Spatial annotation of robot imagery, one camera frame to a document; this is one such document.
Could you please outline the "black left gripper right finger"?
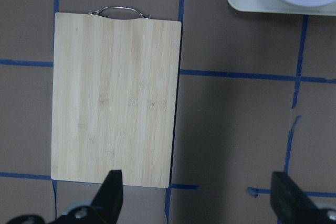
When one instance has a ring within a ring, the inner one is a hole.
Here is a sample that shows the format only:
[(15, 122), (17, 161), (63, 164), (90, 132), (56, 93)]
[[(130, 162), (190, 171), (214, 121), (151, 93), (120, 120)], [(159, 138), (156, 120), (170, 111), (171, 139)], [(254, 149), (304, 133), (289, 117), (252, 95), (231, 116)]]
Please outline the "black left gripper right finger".
[(284, 172), (271, 175), (271, 207), (282, 223), (315, 223), (319, 209)]

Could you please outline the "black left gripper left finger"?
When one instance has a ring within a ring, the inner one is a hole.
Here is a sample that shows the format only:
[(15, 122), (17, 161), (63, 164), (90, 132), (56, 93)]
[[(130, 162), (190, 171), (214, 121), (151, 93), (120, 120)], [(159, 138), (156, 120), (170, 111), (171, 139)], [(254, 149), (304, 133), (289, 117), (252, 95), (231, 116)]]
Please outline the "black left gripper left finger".
[(121, 170), (111, 170), (100, 186), (90, 206), (101, 223), (117, 223), (123, 205), (123, 181)]

